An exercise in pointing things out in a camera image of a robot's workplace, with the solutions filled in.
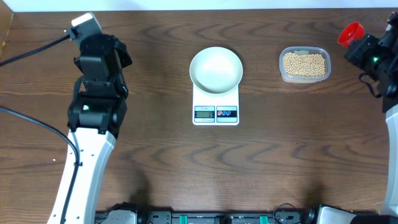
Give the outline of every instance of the digital kitchen scale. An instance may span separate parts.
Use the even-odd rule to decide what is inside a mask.
[[[194,125],[239,124],[238,87],[222,96],[209,96],[194,85],[192,122]]]
[[[239,82],[243,66],[239,57],[222,47],[210,47],[192,60],[192,123],[194,125],[239,124]]]

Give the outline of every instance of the wooden table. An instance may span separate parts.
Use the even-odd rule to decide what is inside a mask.
[[[388,135],[381,100],[343,58],[340,31],[361,21],[381,36],[391,9],[96,12],[105,33],[127,44],[128,111],[104,174],[98,210],[128,201],[175,210],[273,210],[323,202],[379,210],[387,184]],[[81,15],[18,13],[2,60],[63,35]],[[331,56],[321,83],[282,81],[279,54],[314,46]],[[189,64],[222,46],[244,65],[237,127],[192,124]],[[68,131],[74,42],[0,69],[0,104]],[[0,223],[46,222],[67,145],[56,135],[0,114]]]

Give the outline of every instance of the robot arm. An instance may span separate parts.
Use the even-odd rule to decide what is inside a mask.
[[[74,62],[83,76],[76,81],[68,109],[68,138],[77,147],[80,162],[75,174],[75,155],[69,146],[48,221],[51,224],[94,223],[104,169],[127,110],[128,90],[122,68],[132,64],[126,45],[112,35],[102,34],[92,13],[73,20],[72,25],[65,32],[80,48],[80,57]],[[86,91],[79,92],[82,82]],[[123,217],[128,221],[135,216]]]
[[[98,130],[94,128],[77,128],[75,132],[69,132],[68,138],[78,148],[82,165],[78,169],[70,196],[65,215],[66,223],[69,221],[76,224],[93,223],[104,169],[116,143],[116,138],[108,131],[106,134],[98,134]],[[75,156],[69,146],[57,199],[48,224],[61,223],[74,162]]]
[[[398,217],[398,105],[387,111],[386,123],[390,139],[390,156],[387,192],[381,214]]]

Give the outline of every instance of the black cable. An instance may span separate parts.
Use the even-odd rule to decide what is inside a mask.
[[[280,204],[278,207],[275,208],[274,213],[272,214],[272,217],[274,218],[275,223],[283,224],[283,223],[281,223],[278,219],[276,219],[275,214],[276,214],[276,211],[277,211],[280,207],[285,206],[285,205],[290,205],[291,207],[293,207],[294,209],[297,210],[297,208],[294,207],[291,203],[283,203],[283,204]],[[294,223],[294,224],[299,224],[299,223],[302,223],[302,216],[300,216],[300,221],[297,222],[297,223]]]
[[[58,129],[56,129],[53,126],[50,126],[50,125],[48,125],[48,124],[46,124],[44,122],[41,122],[41,121],[39,121],[37,119],[34,119],[34,118],[30,117],[30,116],[26,116],[24,114],[21,114],[19,112],[16,112],[14,110],[11,110],[11,109],[3,107],[3,106],[0,106],[0,112],[7,112],[9,114],[12,114],[12,115],[15,115],[17,117],[23,118],[23,119],[25,119],[27,121],[30,121],[32,123],[38,124],[38,125],[40,125],[43,128],[47,128],[48,130],[50,130],[50,131],[54,132],[55,134],[57,134],[58,136],[60,136],[64,141],[66,141],[70,145],[70,147],[72,148],[73,152],[75,153],[75,164],[74,164],[75,168],[73,170],[72,179],[70,181],[67,197],[65,199],[65,204],[63,206],[62,215],[61,215],[61,224],[64,224],[65,223],[65,216],[67,214],[68,205],[69,205],[69,201],[70,201],[70,196],[72,194],[73,185],[75,184],[75,180],[76,180],[77,170],[78,170],[79,165],[80,165],[80,155],[79,155],[79,151],[78,151],[77,147],[74,145],[73,142],[71,142],[71,140],[68,139],[68,137],[66,137],[66,135],[64,135],[62,132],[60,132]]]
[[[368,89],[369,89],[369,91],[371,92],[372,96],[374,96],[375,98],[380,98],[380,97],[382,97],[382,95],[381,95],[380,93],[378,93],[377,95],[374,93],[373,87],[372,87],[372,85],[371,85],[370,83],[365,82],[365,81],[362,80],[362,77],[364,77],[365,75],[369,76],[366,72],[360,74],[359,77],[358,77],[359,81],[360,81],[361,83],[364,83],[364,84],[368,87]]]
[[[54,42],[51,42],[51,43],[49,43],[49,44],[47,44],[47,45],[45,45],[45,46],[43,46],[43,47],[41,47],[41,48],[35,49],[35,50],[33,50],[33,51],[30,51],[30,52],[27,52],[27,53],[24,53],[24,54],[15,56],[15,57],[13,57],[13,58],[7,59],[7,60],[5,60],[5,61],[3,61],[3,62],[0,62],[0,67],[2,67],[3,65],[7,65],[8,63],[15,62],[16,60],[29,57],[29,56],[31,56],[31,55],[33,55],[33,54],[37,54],[37,53],[39,53],[39,52],[42,52],[42,51],[45,50],[45,49],[49,49],[50,47],[54,46],[55,44],[58,44],[58,43],[60,43],[60,42],[62,42],[62,41],[64,41],[64,40],[69,39],[69,37],[70,37],[70,35],[68,34],[68,35],[66,35],[65,37],[62,37],[61,39],[56,40],[56,41],[54,41]]]

